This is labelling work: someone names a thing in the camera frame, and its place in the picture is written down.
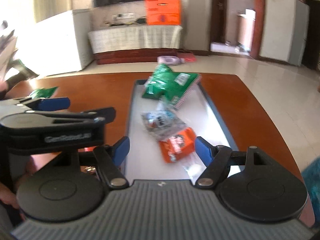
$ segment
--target white tray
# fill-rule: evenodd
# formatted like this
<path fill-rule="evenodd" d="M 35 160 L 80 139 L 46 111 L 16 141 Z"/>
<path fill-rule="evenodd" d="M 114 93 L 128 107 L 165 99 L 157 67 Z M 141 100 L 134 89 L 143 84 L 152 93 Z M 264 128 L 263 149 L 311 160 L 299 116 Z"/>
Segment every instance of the white tray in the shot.
<path fill-rule="evenodd" d="M 190 179 L 183 164 L 192 159 L 198 165 L 194 167 L 197 177 L 205 170 L 196 153 L 187 160 L 175 163 L 166 163 L 161 155 L 158 142 L 145 129 L 140 113 L 156 110 L 158 100 L 142 98 L 142 88 L 145 80 L 136 83 L 132 95 L 130 119 L 128 123 L 128 136 L 130 138 L 130 152 L 124 165 L 124 174 L 129 183 L 135 179 Z M 216 110 L 211 99 L 199 85 L 191 92 L 188 99 L 177 111 L 178 117 L 190 126 L 197 136 L 203 137 L 212 145 L 225 145 L 238 150 L 236 144 Z M 238 166 L 232 166 L 230 173 L 239 172 Z"/>

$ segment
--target green package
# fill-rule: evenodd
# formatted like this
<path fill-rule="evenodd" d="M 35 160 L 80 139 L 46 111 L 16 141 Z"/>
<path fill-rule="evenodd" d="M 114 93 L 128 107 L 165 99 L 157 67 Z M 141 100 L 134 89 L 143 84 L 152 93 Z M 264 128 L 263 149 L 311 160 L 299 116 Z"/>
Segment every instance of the green package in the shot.
<path fill-rule="evenodd" d="M 166 64 L 159 64 L 144 84 L 142 97 L 159 99 L 164 96 L 177 109 L 200 80 L 200 74 L 174 72 Z"/>
<path fill-rule="evenodd" d="M 53 88 L 38 88 L 31 92 L 29 95 L 31 98 L 50 98 L 56 92 L 58 87 Z"/>

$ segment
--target wooden table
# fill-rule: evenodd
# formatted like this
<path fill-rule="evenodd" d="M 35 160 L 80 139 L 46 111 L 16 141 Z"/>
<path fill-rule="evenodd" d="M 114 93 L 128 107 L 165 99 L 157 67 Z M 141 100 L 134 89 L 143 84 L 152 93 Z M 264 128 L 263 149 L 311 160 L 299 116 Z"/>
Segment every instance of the wooden table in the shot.
<path fill-rule="evenodd" d="M 35 88 L 58 86 L 57 97 L 69 97 L 72 112 L 113 106 L 116 119 L 106 125 L 105 143 L 114 144 L 125 135 L 134 81 L 147 79 L 150 72 L 91 74 L 47 78 L 20 82 L 9 98 L 23 97 Z M 264 150 L 296 177 L 299 168 L 281 134 L 268 114 L 236 75 L 202 74 L 202 86 L 215 103 L 240 151 L 255 145 Z M 314 223 L 310 199 L 300 219 L 308 226 Z"/>

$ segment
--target power outlet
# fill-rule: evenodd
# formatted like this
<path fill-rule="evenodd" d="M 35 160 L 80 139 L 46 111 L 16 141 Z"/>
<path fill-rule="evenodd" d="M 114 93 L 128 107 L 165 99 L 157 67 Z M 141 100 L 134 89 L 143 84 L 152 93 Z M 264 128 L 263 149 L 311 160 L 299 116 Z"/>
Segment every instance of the power outlet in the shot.
<path fill-rule="evenodd" d="M 134 13 L 121 13 L 121 14 L 114 14 L 112 16 L 112 19 L 114 21 L 122 20 L 122 19 L 130 19 L 130 18 L 134 18 Z"/>

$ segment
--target white checkered cloth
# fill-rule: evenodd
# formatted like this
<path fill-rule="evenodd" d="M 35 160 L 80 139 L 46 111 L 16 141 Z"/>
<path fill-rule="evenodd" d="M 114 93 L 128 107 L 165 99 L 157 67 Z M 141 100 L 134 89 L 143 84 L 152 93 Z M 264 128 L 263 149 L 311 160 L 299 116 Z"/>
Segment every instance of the white checkered cloth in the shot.
<path fill-rule="evenodd" d="M 179 25 L 124 25 L 89 32 L 93 53 L 124 49 L 179 49 Z"/>

